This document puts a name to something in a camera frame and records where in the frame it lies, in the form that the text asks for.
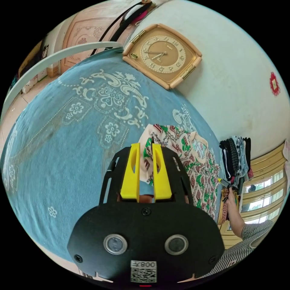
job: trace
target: qr code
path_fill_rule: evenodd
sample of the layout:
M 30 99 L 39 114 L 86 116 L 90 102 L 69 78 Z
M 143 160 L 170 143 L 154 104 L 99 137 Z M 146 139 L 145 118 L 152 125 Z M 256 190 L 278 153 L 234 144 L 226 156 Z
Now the qr code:
M 131 268 L 131 282 L 156 283 L 156 269 Z

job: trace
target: wooden door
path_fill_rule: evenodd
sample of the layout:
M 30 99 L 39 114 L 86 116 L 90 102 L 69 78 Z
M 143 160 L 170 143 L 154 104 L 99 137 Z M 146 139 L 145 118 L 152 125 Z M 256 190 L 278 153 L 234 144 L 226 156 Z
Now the wooden door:
M 130 8 L 134 4 L 133 2 L 135 1 L 109 0 L 80 11 L 75 16 L 66 32 L 62 49 L 87 42 L 99 41 L 110 24 L 120 14 Z M 121 19 L 114 24 L 102 41 L 109 41 L 114 32 L 118 29 L 120 21 Z M 135 25 L 129 25 L 118 39 L 118 42 L 124 44 L 135 29 Z M 61 73 L 89 57 L 91 52 L 91 50 L 84 51 L 61 60 Z

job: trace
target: red decoration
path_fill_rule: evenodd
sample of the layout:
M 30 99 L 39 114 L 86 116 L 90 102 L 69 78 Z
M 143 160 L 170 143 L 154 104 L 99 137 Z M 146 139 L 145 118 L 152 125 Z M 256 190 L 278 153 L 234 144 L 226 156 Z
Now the red decoration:
M 273 72 L 271 73 L 271 77 L 270 77 L 270 88 L 274 96 L 278 96 L 280 94 L 279 83 Z

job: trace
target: white bed frame rail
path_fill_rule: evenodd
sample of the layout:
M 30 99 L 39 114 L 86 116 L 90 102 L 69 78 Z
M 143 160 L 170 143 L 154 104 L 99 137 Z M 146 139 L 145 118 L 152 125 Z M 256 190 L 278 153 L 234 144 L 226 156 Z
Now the white bed frame rail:
M 0 119 L 0 125 L 3 123 L 3 119 L 18 95 L 18 93 L 22 90 L 22 88 L 37 74 L 39 74 L 41 71 L 46 69 L 49 65 L 58 62 L 61 59 L 64 59 L 68 56 L 74 55 L 76 53 L 80 53 L 87 50 L 93 50 L 98 48 L 105 48 L 105 47 L 123 47 L 122 44 L 114 41 L 100 41 L 100 42 L 90 42 L 90 43 L 84 43 L 75 45 L 72 47 L 65 48 L 63 50 L 60 50 L 44 59 L 42 59 L 40 62 L 38 62 L 35 66 L 33 66 L 30 70 L 28 70 L 14 85 L 14 87 L 8 92 L 2 112 L 1 112 L 1 119 Z

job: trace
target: screw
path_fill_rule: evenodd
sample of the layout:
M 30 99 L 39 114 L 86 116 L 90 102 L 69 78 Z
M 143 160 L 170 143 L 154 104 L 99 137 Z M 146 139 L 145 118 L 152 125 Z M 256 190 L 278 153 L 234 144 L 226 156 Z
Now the screw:
M 211 258 L 208 260 L 208 263 L 209 263 L 209 264 L 213 264 L 213 263 L 215 262 L 215 260 L 216 260 L 216 257 L 213 256 L 213 257 L 211 257 Z
M 75 255 L 74 258 L 78 263 L 82 263 L 82 257 L 80 255 Z
M 143 209 L 141 210 L 141 213 L 142 213 L 142 215 L 144 215 L 144 216 L 148 216 L 148 215 L 151 214 L 151 209 L 150 209 L 150 208 L 143 208 Z

